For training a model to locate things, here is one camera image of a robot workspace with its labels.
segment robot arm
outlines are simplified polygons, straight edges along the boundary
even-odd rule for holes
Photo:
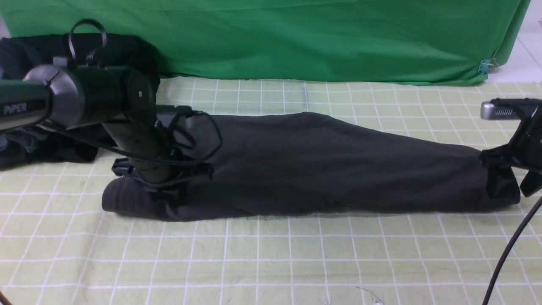
[[[124,66],[76,67],[72,59],[55,58],[52,65],[38,66],[22,81],[0,82],[0,132],[17,127],[40,126],[127,158],[117,159],[113,172],[129,175],[150,191],[183,196],[187,180],[211,178],[205,163],[222,145],[212,118],[187,106],[166,128],[157,119],[156,98],[148,78]],[[207,156],[194,160],[183,154],[173,131],[177,122],[195,115],[208,116],[220,140]],[[73,129],[101,124],[118,148],[78,137]]]
[[[55,65],[32,69],[23,81],[2,83],[0,130],[39,125],[69,131],[102,124],[122,151],[149,159],[181,157],[156,123],[154,94],[144,75],[129,67],[69,67],[68,63],[56,60]],[[170,164],[135,158],[130,162],[149,183],[178,174]]]

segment wire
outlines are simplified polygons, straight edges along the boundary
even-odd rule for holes
[[[179,161],[179,160],[162,159],[162,158],[155,158],[155,159],[148,158],[148,157],[141,156],[141,155],[138,155],[138,154],[133,154],[131,152],[123,151],[123,150],[114,148],[114,147],[109,146],[109,145],[105,145],[103,143],[100,143],[98,141],[95,141],[95,140],[92,140],[92,139],[89,139],[89,138],[82,137],[82,136],[80,136],[80,135],[78,135],[78,134],[76,134],[74,132],[66,130],[66,129],[60,127],[59,125],[51,123],[51,122],[44,123],[43,126],[45,126],[47,128],[50,128],[50,129],[52,129],[52,130],[54,130],[54,131],[56,131],[56,132],[58,132],[58,133],[60,133],[60,134],[62,134],[64,136],[67,136],[67,137],[73,138],[73,139],[75,139],[77,141],[80,141],[82,143],[86,143],[88,145],[96,146],[98,148],[102,148],[102,149],[111,151],[113,153],[123,155],[123,156],[128,157],[128,158],[139,159],[139,160],[142,160],[142,161],[153,162],[153,163],[164,163],[164,164],[176,165],[176,166],[192,166],[192,165],[201,164],[201,163],[207,161],[208,159],[212,158],[220,150],[220,148],[222,147],[222,142],[223,142],[222,133],[220,132],[220,129],[218,128],[218,125],[216,124],[216,121],[208,113],[203,112],[203,111],[192,111],[192,115],[207,117],[209,119],[209,121],[211,121],[211,124],[213,125],[213,127],[215,128],[217,136],[218,136],[218,141],[219,141],[218,145],[211,152],[209,152],[206,156],[204,156],[204,157],[202,157],[200,159],[197,159],[197,160],[193,160],[193,161]]]
[[[497,282],[497,277],[499,276],[499,272],[502,269],[502,266],[505,263],[506,258],[508,257],[508,254],[510,254],[510,251],[512,250],[512,247],[514,246],[515,242],[518,240],[519,236],[523,232],[523,230],[527,227],[527,224],[533,216],[536,214],[540,206],[542,205],[542,198],[538,199],[537,203],[534,204],[534,206],[531,208],[529,213],[527,213],[527,216],[523,219],[517,230],[514,232],[514,235],[512,235],[512,238],[508,242],[508,245],[506,245],[506,248],[504,252],[501,255],[501,258],[499,259],[499,262],[497,263],[497,266],[495,267],[495,271],[493,271],[493,276],[491,277],[491,281],[489,282],[489,286],[486,291],[486,296],[483,299],[482,305],[488,305],[489,304],[489,298],[491,297],[491,293],[493,292],[493,288],[495,287],[495,283]]]

